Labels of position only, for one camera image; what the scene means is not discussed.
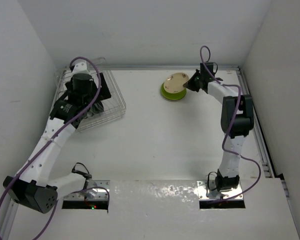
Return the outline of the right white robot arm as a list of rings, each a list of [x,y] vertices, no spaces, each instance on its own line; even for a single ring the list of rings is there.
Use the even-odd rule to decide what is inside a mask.
[[[229,191],[239,185],[239,163],[243,143],[254,128],[253,99],[237,84],[222,83],[213,73],[213,64],[201,63],[200,69],[183,85],[193,92],[204,91],[220,102],[220,126],[224,133],[223,156],[216,172],[215,189]]]

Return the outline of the lime green plate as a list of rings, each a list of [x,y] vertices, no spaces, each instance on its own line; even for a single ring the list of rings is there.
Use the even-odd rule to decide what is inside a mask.
[[[160,93],[167,100],[178,101],[178,100],[181,100],[182,98],[184,98],[186,96],[187,90],[184,89],[184,90],[182,90],[180,92],[177,92],[177,93],[169,93],[165,90],[164,84],[162,84],[161,87],[160,87]]]

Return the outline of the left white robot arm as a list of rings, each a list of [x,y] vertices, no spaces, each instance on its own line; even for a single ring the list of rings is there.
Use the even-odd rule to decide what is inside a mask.
[[[31,154],[32,158],[38,157],[25,163],[26,170],[20,170],[16,180],[7,176],[3,181],[13,201],[42,214],[48,213],[59,199],[72,193],[83,194],[92,188],[92,176],[80,170],[72,169],[63,177],[49,178],[62,147],[86,114],[69,125],[66,123],[86,108],[98,91],[89,73],[73,74],[65,86],[66,91],[54,103],[45,130]]]

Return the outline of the cream patterned plate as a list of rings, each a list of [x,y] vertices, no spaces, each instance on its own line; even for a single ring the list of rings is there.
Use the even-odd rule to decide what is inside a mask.
[[[170,94],[180,93],[186,89],[184,85],[189,80],[189,76],[183,72],[173,73],[163,82],[163,89]]]

